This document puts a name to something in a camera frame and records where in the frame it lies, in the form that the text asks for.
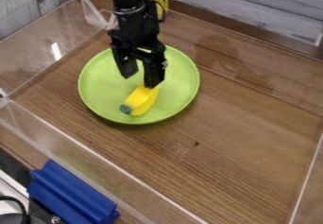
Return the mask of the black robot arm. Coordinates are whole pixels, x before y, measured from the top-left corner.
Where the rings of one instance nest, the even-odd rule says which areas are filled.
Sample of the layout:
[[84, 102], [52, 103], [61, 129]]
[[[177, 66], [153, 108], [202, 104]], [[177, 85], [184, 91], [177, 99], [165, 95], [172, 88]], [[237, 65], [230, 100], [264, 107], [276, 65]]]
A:
[[112, 13], [117, 28], [106, 31], [110, 37], [113, 59], [124, 78], [138, 71], [137, 61], [144, 66], [144, 86], [154, 88], [165, 77], [165, 45], [158, 41], [156, 2], [153, 0], [112, 0]]

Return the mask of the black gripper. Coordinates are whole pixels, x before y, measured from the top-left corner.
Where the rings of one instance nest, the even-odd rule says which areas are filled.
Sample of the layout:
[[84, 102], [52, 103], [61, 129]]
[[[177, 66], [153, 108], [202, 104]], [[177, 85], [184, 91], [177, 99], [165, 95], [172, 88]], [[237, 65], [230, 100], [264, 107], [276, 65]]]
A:
[[108, 30], [110, 48], [122, 78], [138, 71], [136, 60], [142, 61], [144, 85], [154, 88], [165, 77], [165, 45], [158, 41], [160, 19], [153, 0], [118, 1], [113, 4], [117, 26]]

